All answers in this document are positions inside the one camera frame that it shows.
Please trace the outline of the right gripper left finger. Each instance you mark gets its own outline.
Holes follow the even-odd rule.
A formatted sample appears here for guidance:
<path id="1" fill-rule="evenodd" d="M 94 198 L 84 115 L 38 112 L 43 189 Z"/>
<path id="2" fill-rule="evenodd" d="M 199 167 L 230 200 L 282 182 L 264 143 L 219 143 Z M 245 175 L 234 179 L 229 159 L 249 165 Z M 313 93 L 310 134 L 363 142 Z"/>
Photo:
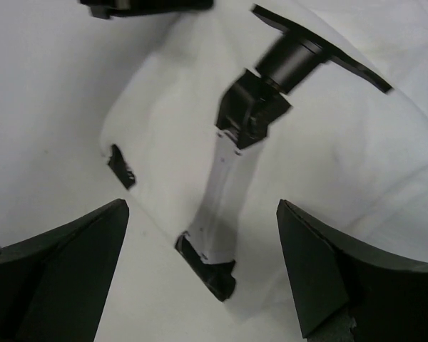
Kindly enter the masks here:
<path id="1" fill-rule="evenodd" d="M 116 199 L 0 247 L 0 341 L 94 341 L 128 219 Z"/>

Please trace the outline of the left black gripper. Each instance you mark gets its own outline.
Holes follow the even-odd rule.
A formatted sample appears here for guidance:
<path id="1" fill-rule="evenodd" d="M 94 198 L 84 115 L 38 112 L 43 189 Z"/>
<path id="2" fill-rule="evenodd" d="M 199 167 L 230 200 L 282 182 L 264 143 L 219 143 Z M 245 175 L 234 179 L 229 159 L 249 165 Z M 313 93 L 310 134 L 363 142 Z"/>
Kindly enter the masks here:
<path id="1" fill-rule="evenodd" d="M 207 11 L 214 6 L 213 0 L 80 0 L 88 7 L 92 17 L 109 20 L 156 14 Z"/>

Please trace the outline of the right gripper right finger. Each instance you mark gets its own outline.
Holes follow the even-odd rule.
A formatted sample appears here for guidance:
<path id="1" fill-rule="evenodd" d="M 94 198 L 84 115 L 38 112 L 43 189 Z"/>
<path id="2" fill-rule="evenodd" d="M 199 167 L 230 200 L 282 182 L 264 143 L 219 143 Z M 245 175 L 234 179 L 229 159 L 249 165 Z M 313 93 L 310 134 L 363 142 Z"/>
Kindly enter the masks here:
<path id="1" fill-rule="evenodd" d="M 281 200 L 277 223 L 307 341 L 428 341 L 428 263 L 340 232 Z"/>

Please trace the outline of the white t shirt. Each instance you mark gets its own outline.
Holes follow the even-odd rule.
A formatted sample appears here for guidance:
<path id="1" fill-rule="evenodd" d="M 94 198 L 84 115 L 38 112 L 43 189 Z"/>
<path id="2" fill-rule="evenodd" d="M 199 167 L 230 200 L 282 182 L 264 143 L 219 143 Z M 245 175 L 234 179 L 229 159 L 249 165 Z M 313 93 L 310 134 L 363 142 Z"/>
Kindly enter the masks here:
<path id="1" fill-rule="evenodd" d="M 117 198 L 131 215 L 97 341 L 300 341 L 276 220 L 288 200 L 428 262 L 428 1 L 264 1 L 379 73 L 334 63 L 239 157 L 222 218 L 237 280 L 220 303 L 174 249 L 201 204 L 225 89 L 279 33 L 251 1 L 95 19 L 77 1 L 0 1 L 0 244 Z"/>

